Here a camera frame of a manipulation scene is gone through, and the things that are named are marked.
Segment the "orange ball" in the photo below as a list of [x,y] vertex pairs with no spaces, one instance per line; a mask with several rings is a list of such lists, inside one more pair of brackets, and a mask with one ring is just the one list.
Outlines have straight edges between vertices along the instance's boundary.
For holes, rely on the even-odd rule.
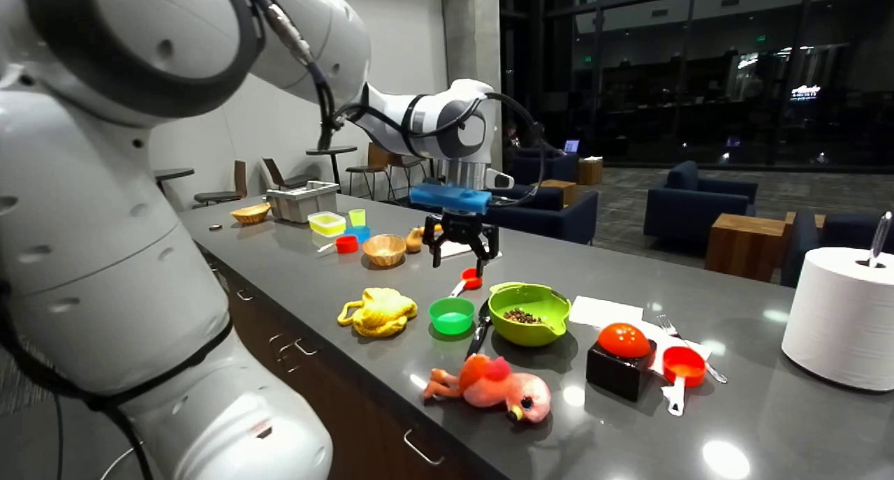
[[652,349],[649,340],[632,324],[613,323],[599,333],[599,345],[620,357],[643,357]]

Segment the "kitchen counter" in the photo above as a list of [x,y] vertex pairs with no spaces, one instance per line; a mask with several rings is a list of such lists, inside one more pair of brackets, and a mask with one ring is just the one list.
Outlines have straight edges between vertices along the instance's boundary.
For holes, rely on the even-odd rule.
[[[552,286],[570,299],[593,296],[643,306],[644,319],[668,315],[690,340],[712,346],[712,364],[729,378],[710,378],[687,396],[686,413],[667,412],[658,380],[638,403],[585,381],[593,328],[542,349],[519,349],[493,330],[482,349],[533,372],[552,391],[552,416],[512,426],[502,411],[461,401],[424,404],[432,368],[459,371],[470,339],[439,340],[427,308],[453,289],[471,254],[431,267],[427,252],[408,254],[390,270],[368,268],[362,252],[316,253],[307,226],[268,218],[241,226],[231,210],[259,198],[182,213],[192,237],[215,258],[281,306],[281,321],[312,330],[312,343],[334,349],[346,369],[382,392],[395,411],[443,432],[450,452],[466,454],[482,475],[512,479],[775,479],[894,477],[894,395],[866,395],[824,384],[795,368],[780,350],[792,289],[664,261],[501,231],[504,256],[485,269],[485,286],[463,296],[480,305],[501,282]],[[425,213],[338,196],[339,212],[367,209],[374,234],[406,235]],[[223,225],[221,231],[208,226]],[[358,337],[335,318],[364,288],[388,286],[419,306],[419,315],[389,340]]]

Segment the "knife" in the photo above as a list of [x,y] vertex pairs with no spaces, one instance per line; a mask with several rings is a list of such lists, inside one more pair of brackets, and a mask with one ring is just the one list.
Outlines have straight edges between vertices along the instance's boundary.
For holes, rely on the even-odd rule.
[[466,359],[481,350],[481,346],[485,343],[485,337],[488,336],[488,328],[491,326],[491,310],[488,306],[490,299],[485,300],[478,309],[478,326],[475,327],[475,334],[472,336],[472,344],[469,351],[466,352]]

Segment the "illuminated sign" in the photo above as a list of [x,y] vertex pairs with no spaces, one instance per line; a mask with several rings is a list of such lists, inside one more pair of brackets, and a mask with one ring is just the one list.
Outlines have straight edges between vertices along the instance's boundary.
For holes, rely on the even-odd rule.
[[799,88],[791,90],[791,100],[792,101],[815,100],[817,94],[820,94],[820,86],[814,85],[813,87],[807,87],[807,85],[801,85]]

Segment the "fork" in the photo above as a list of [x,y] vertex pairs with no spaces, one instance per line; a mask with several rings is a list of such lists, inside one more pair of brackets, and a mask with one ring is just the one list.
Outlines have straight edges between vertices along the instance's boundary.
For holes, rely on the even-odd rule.
[[[690,349],[692,349],[689,340],[686,340],[681,336],[679,331],[677,331],[677,327],[674,327],[673,323],[671,323],[671,320],[668,320],[668,317],[666,315],[658,314],[655,319],[658,320],[659,326],[661,326],[662,330],[664,330],[665,333],[667,333],[671,337],[676,337],[677,339],[683,340],[684,342],[686,342],[686,345],[689,346]],[[715,381],[718,381],[720,384],[727,384],[727,382],[729,381],[726,378],[726,375],[718,372],[713,366],[711,366],[711,363],[707,361],[705,362],[705,368],[707,369],[708,374],[711,374],[711,376],[715,378]]]

